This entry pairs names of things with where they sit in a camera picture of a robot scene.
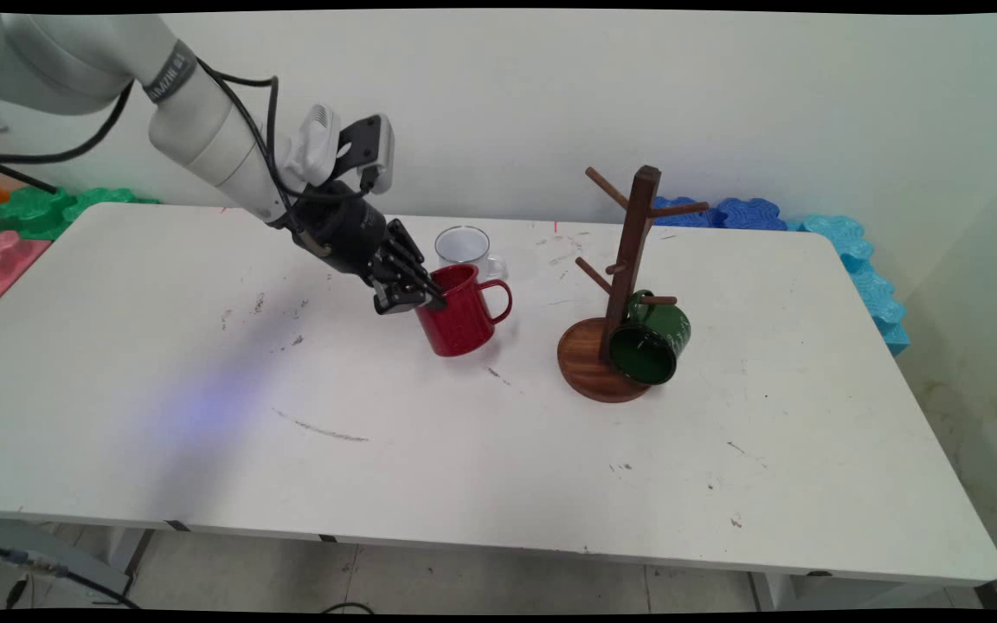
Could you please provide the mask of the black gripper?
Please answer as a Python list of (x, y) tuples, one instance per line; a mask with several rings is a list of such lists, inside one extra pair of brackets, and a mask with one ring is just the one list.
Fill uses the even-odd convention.
[(353, 197), (355, 190), (340, 180), (317, 191), (338, 201), (297, 200), (292, 214), (302, 232), (329, 251), (322, 257), (325, 264), (372, 281), (377, 314), (400, 314), (415, 308), (443, 311), (447, 307), (442, 288), (423, 266), (423, 253), (399, 218), (387, 225), (383, 213), (365, 198)]

